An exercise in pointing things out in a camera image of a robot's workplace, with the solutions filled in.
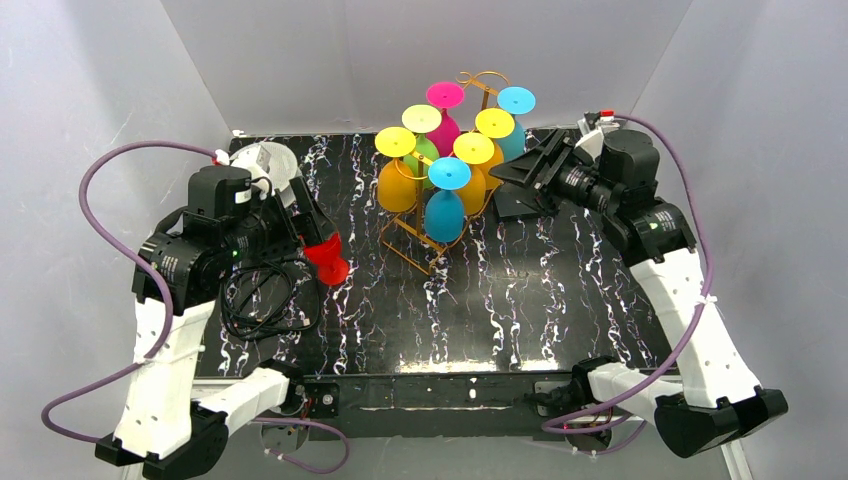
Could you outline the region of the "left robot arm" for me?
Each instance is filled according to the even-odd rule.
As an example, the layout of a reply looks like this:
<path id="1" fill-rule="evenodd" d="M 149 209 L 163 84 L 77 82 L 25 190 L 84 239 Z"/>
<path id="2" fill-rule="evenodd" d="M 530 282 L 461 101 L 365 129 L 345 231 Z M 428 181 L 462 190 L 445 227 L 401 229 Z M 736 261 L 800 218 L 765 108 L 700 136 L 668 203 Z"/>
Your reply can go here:
<path id="1" fill-rule="evenodd" d="M 290 397 L 291 364 L 267 360 L 200 399 L 192 395 L 206 325 L 233 316 L 225 288 L 250 267 L 267 267 L 334 230 L 302 176 L 273 182 L 261 171 L 206 166 L 188 182 L 188 202 L 163 219 L 139 250 L 132 291 L 137 338 L 122 417 L 96 456 L 138 464 L 147 479 L 191 479 L 210 471 L 230 436 Z"/>

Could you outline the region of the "red wine glass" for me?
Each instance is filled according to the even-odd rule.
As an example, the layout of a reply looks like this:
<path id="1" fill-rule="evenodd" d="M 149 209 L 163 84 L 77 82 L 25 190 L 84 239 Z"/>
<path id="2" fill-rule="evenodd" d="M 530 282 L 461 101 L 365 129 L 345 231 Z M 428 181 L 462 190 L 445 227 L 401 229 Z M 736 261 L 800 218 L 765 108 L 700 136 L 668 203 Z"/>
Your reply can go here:
<path id="1" fill-rule="evenodd" d="M 335 286 L 346 280 L 349 264 L 342 257 L 342 242 L 338 233 L 332 234 L 321 244 L 305 247 L 303 252 L 316 268 L 317 278 L 324 285 Z"/>

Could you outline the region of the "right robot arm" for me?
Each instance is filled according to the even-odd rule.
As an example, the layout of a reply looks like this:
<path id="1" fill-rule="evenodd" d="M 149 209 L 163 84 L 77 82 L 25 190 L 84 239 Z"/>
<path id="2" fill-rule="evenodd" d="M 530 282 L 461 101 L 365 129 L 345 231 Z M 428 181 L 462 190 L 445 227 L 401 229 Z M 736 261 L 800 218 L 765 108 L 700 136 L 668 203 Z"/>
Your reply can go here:
<path id="1" fill-rule="evenodd" d="M 543 430 L 590 435 L 580 417 L 620 410 L 654 426 L 664 444 L 688 458 L 747 437 L 787 413 L 778 389 L 764 387 L 734 345 L 703 272 L 698 247 L 682 211 L 656 193 L 659 151 L 645 133 L 615 130 L 591 156 L 563 131 L 492 175 L 550 213 L 570 202 L 598 213 L 602 232 L 639 283 L 673 349 L 664 369 L 643 374 L 609 356 L 573 366 L 571 380 L 531 400 L 549 412 Z"/>

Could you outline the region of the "teal wine glass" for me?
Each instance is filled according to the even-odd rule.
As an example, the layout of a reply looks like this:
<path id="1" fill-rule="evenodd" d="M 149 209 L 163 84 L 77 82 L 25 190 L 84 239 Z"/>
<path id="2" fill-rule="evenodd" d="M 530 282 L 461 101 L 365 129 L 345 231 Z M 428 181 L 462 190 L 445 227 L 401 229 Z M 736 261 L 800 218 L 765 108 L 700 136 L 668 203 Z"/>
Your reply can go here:
<path id="1" fill-rule="evenodd" d="M 497 104 L 500 109 L 509 113 L 514 121 L 512 132 L 496 140 L 503 153 L 504 162 L 511 162 L 525 153 L 526 134 L 518 116 L 535 109 L 536 97 L 525 87 L 509 86 L 498 93 Z"/>

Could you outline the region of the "blue wine glass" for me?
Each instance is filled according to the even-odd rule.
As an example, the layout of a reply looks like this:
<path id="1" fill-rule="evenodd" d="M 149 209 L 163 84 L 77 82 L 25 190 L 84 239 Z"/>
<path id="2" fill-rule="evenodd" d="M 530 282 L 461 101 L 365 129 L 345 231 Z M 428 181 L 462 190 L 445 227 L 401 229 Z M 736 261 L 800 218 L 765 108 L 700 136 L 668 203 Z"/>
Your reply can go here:
<path id="1" fill-rule="evenodd" d="M 458 190 L 471 176 L 470 167 L 456 157 L 439 158 L 429 167 L 428 178 L 437 191 L 426 205 L 424 229 L 432 240 L 451 243 L 461 235 L 465 210 Z"/>

